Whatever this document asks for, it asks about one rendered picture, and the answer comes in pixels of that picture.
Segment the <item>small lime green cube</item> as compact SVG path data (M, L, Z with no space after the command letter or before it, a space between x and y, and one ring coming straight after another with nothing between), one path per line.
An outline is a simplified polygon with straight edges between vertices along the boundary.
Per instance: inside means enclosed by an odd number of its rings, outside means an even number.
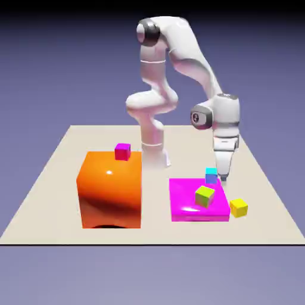
M199 206L208 208L214 198L214 189L207 186L200 186L195 192L195 203Z

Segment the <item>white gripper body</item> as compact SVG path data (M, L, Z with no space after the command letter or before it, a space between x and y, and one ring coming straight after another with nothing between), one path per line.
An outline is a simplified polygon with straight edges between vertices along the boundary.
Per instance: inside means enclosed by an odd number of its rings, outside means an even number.
M231 168L233 151L215 151L216 168L219 176L228 176Z

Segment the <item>small magenta cube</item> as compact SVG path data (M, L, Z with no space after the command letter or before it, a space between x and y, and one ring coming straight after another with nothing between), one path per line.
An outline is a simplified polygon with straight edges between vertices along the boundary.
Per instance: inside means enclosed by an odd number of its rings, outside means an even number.
M115 159L128 161L131 155L130 144L118 143L114 149Z

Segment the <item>large orange box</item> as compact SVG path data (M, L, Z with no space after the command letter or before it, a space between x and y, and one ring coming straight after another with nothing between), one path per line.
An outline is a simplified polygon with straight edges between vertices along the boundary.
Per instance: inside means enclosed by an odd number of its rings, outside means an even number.
M142 155L128 161L113 151L90 151L76 179L84 228L141 227Z

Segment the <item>small yellow cube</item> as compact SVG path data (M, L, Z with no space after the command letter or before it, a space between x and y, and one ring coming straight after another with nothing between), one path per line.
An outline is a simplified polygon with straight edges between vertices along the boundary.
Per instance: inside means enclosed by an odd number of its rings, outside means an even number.
M230 200L229 206L231 209L231 214L235 217L242 217L247 214L248 204L241 198Z

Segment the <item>small cyan cube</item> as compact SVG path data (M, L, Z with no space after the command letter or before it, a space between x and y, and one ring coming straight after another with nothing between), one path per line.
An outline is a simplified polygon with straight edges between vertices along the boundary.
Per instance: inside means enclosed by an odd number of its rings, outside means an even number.
M217 184L217 169L215 167L206 167L205 183Z

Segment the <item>large magenta box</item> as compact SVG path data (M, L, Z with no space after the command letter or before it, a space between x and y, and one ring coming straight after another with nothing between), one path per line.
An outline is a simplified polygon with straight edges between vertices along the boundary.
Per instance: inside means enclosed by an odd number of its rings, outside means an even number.
M214 191L208 207L195 201L196 191L205 186ZM204 178L170 178L170 210L173 222L227 222L230 207L220 180L208 184Z

